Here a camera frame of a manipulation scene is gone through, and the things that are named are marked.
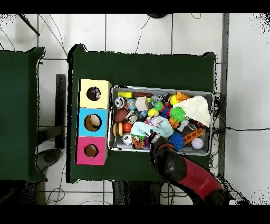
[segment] green tablecloth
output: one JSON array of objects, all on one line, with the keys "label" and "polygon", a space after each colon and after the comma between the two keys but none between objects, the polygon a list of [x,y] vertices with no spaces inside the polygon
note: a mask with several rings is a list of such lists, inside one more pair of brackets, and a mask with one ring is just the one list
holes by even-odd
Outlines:
[{"label": "green tablecloth", "polygon": [[[67,101],[68,108],[72,105],[72,109],[68,111],[67,134],[72,137],[67,143],[67,180],[164,181],[155,174],[147,153],[109,151],[104,166],[74,164],[78,79],[107,80],[112,85],[213,92],[215,59],[212,52],[203,56],[123,54],[85,52],[83,45],[75,45],[68,57]],[[209,155],[188,157],[209,169]]]}]

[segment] white cloth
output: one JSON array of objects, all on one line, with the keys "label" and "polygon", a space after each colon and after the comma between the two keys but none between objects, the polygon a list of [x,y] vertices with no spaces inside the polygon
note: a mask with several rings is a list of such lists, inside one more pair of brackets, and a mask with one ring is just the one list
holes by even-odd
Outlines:
[{"label": "white cloth", "polygon": [[206,127],[209,127],[210,114],[207,101],[204,97],[194,96],[174,104],[173,107],[181,107],[189,118],[201,122]]}]

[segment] green spiky ball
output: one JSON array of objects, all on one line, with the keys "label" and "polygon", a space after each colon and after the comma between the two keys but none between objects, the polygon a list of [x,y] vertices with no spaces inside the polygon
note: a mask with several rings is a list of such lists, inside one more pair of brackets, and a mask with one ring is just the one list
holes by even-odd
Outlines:
[{"label": "green spiky ball", "polygon": [[181,107],[174,107],[170,110],[170,116],[177,122],[182,123],[186,120],[186,114]]}]

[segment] yellow box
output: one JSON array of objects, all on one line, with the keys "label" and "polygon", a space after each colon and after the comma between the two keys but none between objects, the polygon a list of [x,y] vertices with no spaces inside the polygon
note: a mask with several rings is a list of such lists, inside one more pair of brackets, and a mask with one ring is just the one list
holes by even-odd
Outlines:
[{"label": "yellow box", "polygon": [[[108,109],[111,84],[105,80],[79,79],[81,84],[80,107]],[[100,98],[92,101],[87,97],[87,91],[91,87],[97,87],[100,90]]]}]

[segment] toy block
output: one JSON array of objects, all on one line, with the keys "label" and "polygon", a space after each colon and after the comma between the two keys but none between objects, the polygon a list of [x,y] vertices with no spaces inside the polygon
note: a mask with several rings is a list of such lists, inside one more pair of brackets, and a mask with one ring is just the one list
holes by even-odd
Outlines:
[{"label": "toy block", "polygon": [[111,84],[105,80],[79,79],[80,102],[84,108],[108,109]]},{"label": "toy block", "polygon": [[136,107],[138,111],[148,110],[148,106],[149,106],[149,103],[146,97],[138,97],[136,99]]},{"label": "toy block", "polygon": [[118,97],[132,98],[132,92],[118,92]]},{"label": "toy block", "polygon": [[190,134],[186,135],[184,137],[184,145],[188,144],[189,142],[191,142],[192,140],[194,140],[195,138],[201,136],[204,133],[202,128],[199,128],[198,130],[191,132]]},{"label": "toy block", "polygon": [[78,127],[79,136],[106,137],[107,123],[108,123],[108,110],[80,108],[79,127]]},{"label": "toy block", "polygon": [[77,165],[104,165],[108,155],[105,137],[78,137]]}]

